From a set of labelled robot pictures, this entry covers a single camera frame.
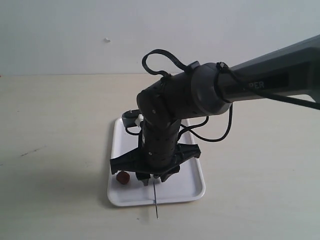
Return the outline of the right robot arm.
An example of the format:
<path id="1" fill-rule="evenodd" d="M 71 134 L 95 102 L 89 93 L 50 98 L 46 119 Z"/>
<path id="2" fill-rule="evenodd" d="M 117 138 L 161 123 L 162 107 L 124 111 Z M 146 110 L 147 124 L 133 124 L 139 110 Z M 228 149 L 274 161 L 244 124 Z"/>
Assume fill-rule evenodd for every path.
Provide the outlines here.
<path id="1" fill-rule="evenodd" d="M 181 73 L 143 68 L 160 80 L 136 97 L 137 109 L 122 115 L 125 129 L 139 127 L 135 149 L 112 158 L 110 171 L 133 172 L 148 185 L 151 177 L 165 182 L 191 158 L 199 158 L 196 144 L 179 143 L 192 126 L 182 120 L 233 112 L 234 102 L 270 99 L 311 109 L 320 107 L 320 38 L 314 36 L 244 63 L 224 62 L 185 65 L 172 53 L 155 49 L 169 58 Z"/>

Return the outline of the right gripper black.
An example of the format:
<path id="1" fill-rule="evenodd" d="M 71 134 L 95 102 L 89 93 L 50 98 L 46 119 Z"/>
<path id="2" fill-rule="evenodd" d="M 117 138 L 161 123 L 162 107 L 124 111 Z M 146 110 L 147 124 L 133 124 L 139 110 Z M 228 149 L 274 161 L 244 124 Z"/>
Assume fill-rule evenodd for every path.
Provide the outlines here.
<path id="1" fill-rule="evenodd" d="M 136 173 L 136 178 L 144 186 L 149 185 L 151 175 L 159 178 L 164 183 L 169 177 L 180 171 L 180 165 L 184 162 L 201 155 L 201 150 L 197 144 L 178 143 L 171 156 L 149 157 L 143 155 L 141 148 L 137 147 L 121 156 L 109 160 L 111 174 L 118 171 Z"/>

